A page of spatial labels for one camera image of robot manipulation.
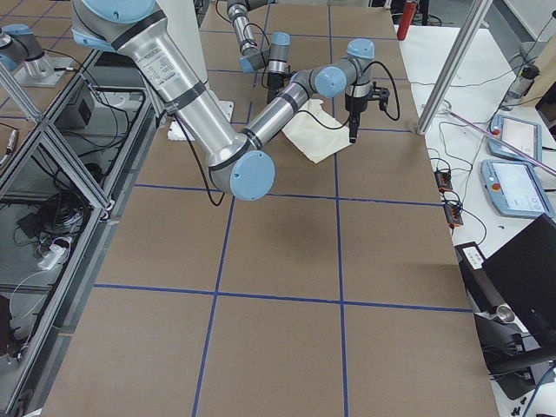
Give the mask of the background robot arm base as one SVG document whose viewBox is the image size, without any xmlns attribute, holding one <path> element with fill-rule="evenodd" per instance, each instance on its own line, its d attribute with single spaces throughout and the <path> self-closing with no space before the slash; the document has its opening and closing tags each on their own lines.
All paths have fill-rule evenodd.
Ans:
<svg viewBox="0 0 556 417">
<path fill-rule="evenodd" d="M 15 78 L 26 87 L 53 88 L 61 78 L 53 59 L 36 39 L 31 28 L 13 23 L 1 28 L 1 64 L 10 72 L 23 66 Z"/>
</svg>

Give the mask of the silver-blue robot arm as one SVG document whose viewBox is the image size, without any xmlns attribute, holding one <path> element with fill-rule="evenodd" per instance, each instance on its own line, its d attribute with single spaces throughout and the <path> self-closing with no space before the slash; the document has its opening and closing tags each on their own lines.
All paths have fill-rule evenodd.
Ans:
<svg viewBox="0 0 556 417">
<path fill-rule="evenodd" d="M 263 28 L 251 22 L 248 13 L 271 4 L 271 1 L 227 1 L 227 16 L 238 41 L 239 64 L 244 73 L 263 71 L 261 86 L 267 91 L 270 103 L 292 76 L 288 63 L 290 35 L 277 31 L 268 37 Z"/>
<path fill-rule="evenodd" d="M 332 65 L 296 72 L 291 82 L 244 129 L 235 131 L 218 100 L 169 34 L 168 17 L 156 1 L 74 1 L 76 43 L 129 57 L 169 114 L 205 153 L 211 182 L 243 201 L 262 198 L 272 188 L 275 165 L 262 147 L 315 94 L 346 94 L 359 115 L 370 89 L 374 43 L 350 41 Z"/>
</svg>

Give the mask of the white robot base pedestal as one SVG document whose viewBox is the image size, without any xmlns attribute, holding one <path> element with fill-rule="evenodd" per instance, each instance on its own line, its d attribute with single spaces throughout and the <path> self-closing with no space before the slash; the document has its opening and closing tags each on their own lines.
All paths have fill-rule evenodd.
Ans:
<svg viewBox="0 0 556 417">
<path fill-rule="evenodd" d="M 227 108 L 233 107 L 233 103 L 220 102 L 209 87 L 209 76 L 202 51 L 194 2 L 168 0 L 158 1 L 158 4 L 168 18 L 168 33 L 176 48 L 195 72 L 195 76 L 204 83 L 206 92 L 218 102 L 221 110 L 226 113 Z"/>
</svg>

